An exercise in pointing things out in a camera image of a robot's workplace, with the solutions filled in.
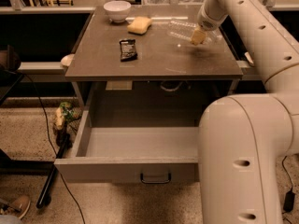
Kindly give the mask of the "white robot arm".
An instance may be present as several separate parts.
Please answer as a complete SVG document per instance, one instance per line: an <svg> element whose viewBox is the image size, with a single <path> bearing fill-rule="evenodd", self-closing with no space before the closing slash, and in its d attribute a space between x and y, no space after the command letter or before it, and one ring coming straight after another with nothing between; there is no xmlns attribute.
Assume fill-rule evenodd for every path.
<svg viewBox="0 0 299 224"><path fill-rule="evenodd" d="M299 152L299 43L259 0L206 0L198 20L229 16L264 94L213 102L199 123L204 224L283 224L276 161Z"/></svg>

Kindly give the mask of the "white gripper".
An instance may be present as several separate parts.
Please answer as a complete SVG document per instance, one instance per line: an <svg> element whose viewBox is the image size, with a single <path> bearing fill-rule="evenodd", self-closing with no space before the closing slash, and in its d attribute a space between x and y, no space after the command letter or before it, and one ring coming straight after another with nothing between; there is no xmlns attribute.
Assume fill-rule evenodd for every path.
<svg viewBox="0 0 299 224"><path fill-rule="evenodd" d="M197 14L197 23L204 31L215 31L227 18L227 14L220 10L219 13L207 12L201 7ZM192 33L191 43L198 45L206 39L206 33L201 29L195 29Z"/></svg>

